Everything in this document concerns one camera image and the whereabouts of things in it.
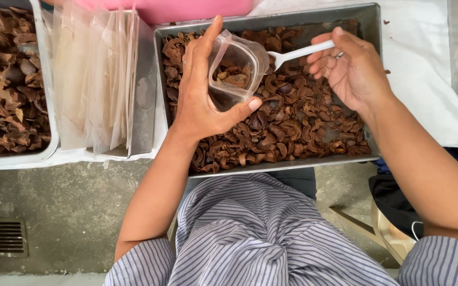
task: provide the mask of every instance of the brown dried peel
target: brown dried peel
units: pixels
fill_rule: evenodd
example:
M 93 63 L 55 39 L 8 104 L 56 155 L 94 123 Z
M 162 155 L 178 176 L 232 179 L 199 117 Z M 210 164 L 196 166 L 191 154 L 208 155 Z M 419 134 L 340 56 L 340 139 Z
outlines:
M 33 14 L 0 9 L 0 153 L 43 149 L 50 139 Z
M 349 20 L 347 24 L 348 30 L 355 34 L 357 22 Z M 302 32 L 302 27 L 277 27 L 260 32 L 245 30 L 241 36 L 260 43 L 268 51 L 287 52 L 295 48 L 293 39 Z M 166 91 L 173 118 L 183 73 L 181 57 L 188 42 L 198 37 L 190 32 L 163 39 Z M 250 76 L 247 67 L 222 61 L 213 79 L 243 87 Z M 259 110 L 229 132 L 200 141 L 190 166 L 194 172 L 216 173 L 264 161 L 275 163 L 335 154 L 371 153 L 364 140 L 363 120 L 347 107 L 334 104 L 328 81 L 314 79 L 309 74 L 306 56 L 285 62 L 278 71 L 272 71 L 270 69 L 270 74 L 264 76 L 254 94 L 263 101 Z

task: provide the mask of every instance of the dark pants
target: dark pants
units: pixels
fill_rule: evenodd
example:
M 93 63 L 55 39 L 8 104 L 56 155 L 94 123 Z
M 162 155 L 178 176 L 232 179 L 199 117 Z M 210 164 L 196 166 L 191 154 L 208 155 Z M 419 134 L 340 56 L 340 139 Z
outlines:
M 289 186 L 305 196 L 312 198 L 315 201 L 315 193 L 317 189 L 315 188 L 315 172 L 314 167 L 307 167 L 302 169 L 288 169 L 280 171 L 267 172 L 270 176 L 277 179 L 286 186 Z M 180 206 L 183 205 L 183 201 L 187 198 L 187 195 L 200 183 L 211 177 L 205 178 L 189 178 L 187 181 L 187 186 L 185 188 L 185 193 L 181 199 Z

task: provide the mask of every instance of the white plastic spoon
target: white plastic spoon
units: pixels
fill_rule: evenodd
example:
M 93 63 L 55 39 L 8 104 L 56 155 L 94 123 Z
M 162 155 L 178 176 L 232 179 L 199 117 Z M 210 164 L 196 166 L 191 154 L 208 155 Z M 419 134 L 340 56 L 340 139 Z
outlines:
M 305 48 L 301 48 L 299 50 L 294 50 L 288 53 L 277 53 L 274 51 L 269 51 L 268 54 L 273 55 L 275 57 L 275 71 L 280 68 L 280 66 L 285 62 L 292 59 L 296 59 L 297 57 L 301 57 L 304 55 L 310 55 L 311 53 L 322 51 L 325 49 L 333 48 L 335 44 L 332 40 L 328 40 L 326 42 L 318 43 L 315 45 L 311 45 Z

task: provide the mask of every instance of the rectangular metal tray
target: rectangular metal tray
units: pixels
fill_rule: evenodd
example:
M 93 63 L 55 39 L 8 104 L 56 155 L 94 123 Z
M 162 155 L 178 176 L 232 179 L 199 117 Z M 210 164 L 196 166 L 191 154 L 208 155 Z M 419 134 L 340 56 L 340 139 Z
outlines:
M 315 29 L 304 30 L 303 35 L 300 39 L 295 41 L 298 48 L 305 47 L 310 44 L 310 39 L 314 36 L 322 33 L 327 33 L 333 30 L 336 25 L 335 22 L 341 20 L 357 19 L 358 24 L 358 36 L 364 40 L 372 43 L 376 48 L 378 54 L 381 54 L 382 43 L 381 43 L 381 9 L 377 3 L 364 3 L 359 5 L 299 11 L 291 13 L 272 14 L 265 16 L 254 16 L 254 17 L 243 17 L 236 19 L 228 19 L 224 21 L 223 29 L 228 29 L 232 32 L 241 32 L 245 29 L 251 30 L 264 30 L 269 27 L 294 27 L 303 26 L 308 24 L 322 23 L 323 25 L 317 25 Z M 199 32 L 199 29 L 207 29 L 210 23 L 195 23 L 187 25 L 169 26 L 155 30 L 155 47 L 157 52 L 157 65 L 159 73 L 159 88 L 157 98 L 158 100 L 164 101 L 164 112 L 166 116 L 166 122 L 168 127 L 173 123 L 171 112 L 169 110 L 169 99 L 166 95 L 166 78 L 163 73 L 163 54 L 162 54 L 162 38 L 167 35 L 177 35 L 178 32 L 188 33 L 191 31 Z M 372 138 L 370 132 L 365 127 L 365 138 L 369 141 L 369 147 L 371 148 L 372 154 L 370 155 L 358 155 L 358 156 L 347 156 L 347 155 L 334 155 L 325 158 L 307 158 L 307 159 L 296 159 L 294 161 L 282 161 L 277 163 L 264 162 L 257 165 L 249 165 L 245 168 L 239 166 L 231 170 L 221 170 L 217 174 L 213 173 L 191 173 L 189 178 L 194 177 L 212 177 L 212 176 L 224 176 L 235 173 L 250 173 L 250 172 L 268 172 L 276 171 L 280 169 L 293 169 L 303 168 L 310 166 L 323 166 L 341 163 L 352 163 L 376 160 L 380 158 L 380 153 L 377 145 Z
M 38 51 L 40 54 L 40 63 L 42 65 L 43 85 L 45 89 L 45 100 L 47 102 L 47 111 L 49 115 L 51 139 L 49 146 L 45 150 L 15 154 L 0 154 L 0 166 L 16 165 L 35 163 L 43 161 L 58 148 L 60 136 L 56 128 L 56 120 L 54 118 L 54 102 L 52 101 L 52 94 L 54 92 L 52 85 L 52 69 L 49 52 L 46 47 L 45 40 L 45 24 L 42 18 L 42 8 L 38 0 L 13 0 L 4 1 L 0 0 L 0 8 L 9 8 L 9 6 L 33 11 L 35 18 L 35 29 L 37 32 Z
M 101 156 L 129 158 L 132 155 L 150 153 L 153 148 L 153 127 L 155 123 L 155 99 L 157 89 L 157 63 L 153 30 L 140 18 L 137 25 L 136 42 L 137 64 L 131 93 L 132 130 L 129 137 L 130 147 L 114 148 Z M 93 153 L 93 148 L 86 148 Z

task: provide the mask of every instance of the striped shirt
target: striped shirt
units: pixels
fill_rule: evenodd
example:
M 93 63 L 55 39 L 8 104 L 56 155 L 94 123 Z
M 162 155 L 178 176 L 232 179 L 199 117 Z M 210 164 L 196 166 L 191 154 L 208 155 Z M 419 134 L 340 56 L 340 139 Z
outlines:
M 136 245 L 105 285 L 458 285 L 458 239 L 420 239 L 393 279 L 312 199 L 265 173 L 197 186 L 178 213 L 176 248 Z

